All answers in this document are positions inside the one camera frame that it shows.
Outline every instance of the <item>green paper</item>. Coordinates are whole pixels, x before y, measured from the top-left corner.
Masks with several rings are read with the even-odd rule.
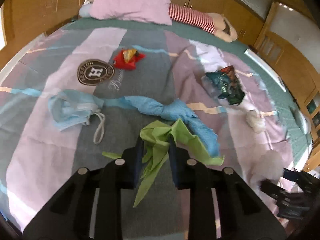
[[[147,153],[142,159],[142,163],[148,162],[145,166],[141,184],[139,186],[134,207],[147,194],[153,184],[160,168],[168,159],[169,143],[167,142],[169,135],[172,134],[174,141],[185,144],[193,153],[193,156],[199,162],[205,165],[222,165],[224,158],[211,158],[207,149],[197,135],[191,134],[181,119],[178,119],[172,126],[160,121],[154,121],[147,125],[140,132],[140,137],[143,139]],[[113,153],[102,153],[104,156],[117,159],[121,155]]]

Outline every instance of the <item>green bed sheet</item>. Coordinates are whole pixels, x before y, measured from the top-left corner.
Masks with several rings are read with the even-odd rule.
[[[294,103],[293,98],[289,91],[284,92],[278,84],[253,60],[247,57],[244,52],[248,49],[248,46],[239,42],[233,41],[227,43],[205,31],[185,25],[182,23],[173,22],[172,26],[157,25],[153,23],[139,23],[134,21],[121,21],[116,19],[110,20],[96,20],[93,18],[81,18],[66,25],[64,28],[68,30],[85,30],[101,27],[118,27],[130,30],[168,30],[185,39],[199,41],[205,44],[210,44],[220,48],[223,51],[227,51],[238,56],[243,62],[245,62],[252,70],[254,70],[262,78],[265,86],[275,103],[278,111],[280,122],[287,129],[287,137],[290,138],[293,151],[294,165],[298,163],[301,156],[307,149],[311,142],[311,135],[304,135],[297,126],[292,112],[298,108]]]

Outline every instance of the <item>bed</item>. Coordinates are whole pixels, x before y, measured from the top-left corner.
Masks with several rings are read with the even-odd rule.
[[[77,69],[83,61],[98,57],[112,63],[121,48],[132,46],[146,54],[136,70],[116,69],[112,79],[97,86],[78,81]],[[269,149],[281,153],[286,167],[297,166],[303,156],[308,157],[311,138],[303,135],[294,121],[292,111],[297,105],[288,90],[284,92],[244,54],[247,48],[238,41],[226,43],[175,22],[164,26],[92,18],[67,24],[36,44],[0,87],[1,213],[23,230],[78,168],[94,170],[105,166],[111,159],[104,157],[103,151],[121,153],[135,144],[143,127],[154,120],[164,121],[137,111],[103,108],[106,132],[103,141],[95,145],[92,136],[97,118],[92,118],[89,126],[76,125],[63,132],[53,126],[47,101],[63,89],[80,90],[99,98],[142,95],[163,104],[175,98],[187,105],[204,104],[205,109],[195,113],[218,135],[220,153],[225,157],[222,166],[212,168],[231,166],[246,182],[254,164]],[[212,50],[234,65],[242,86],[250,94],[240,106],[223,106],[226,111],[216,114],[205,110],[222,106],[206,94],[198,81],[203,75],[201,57],[213,55]],[[257,135],[246,124],[245,111],[251,108],[269,113],[265,116],[266,133]],[[188,230],[188,192],[177,193],[168,161],[143,201],[132,208],[135,193],[122,192],[125,239],[184,238]],[[271,199],[265,202],[274,209]]]

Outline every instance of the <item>white power strip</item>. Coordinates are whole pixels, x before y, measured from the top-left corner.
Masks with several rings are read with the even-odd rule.
[[[281,80],[281,77],[257,54],[255,54],[251,49],[247,49],[245,53],[250,59],[252,59],[255,63],[257,63],[268,75],[276,81],[276,83],[281,87],[281,89],[286,92],[284,84]]]

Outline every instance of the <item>red snack wrapper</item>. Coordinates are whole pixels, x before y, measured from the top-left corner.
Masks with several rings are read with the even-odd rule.
[[[113,65],[120,69],[134,70],[136,69],[136,62],[145,58],[145,56],[136,49],[122,49],[113,59]]]

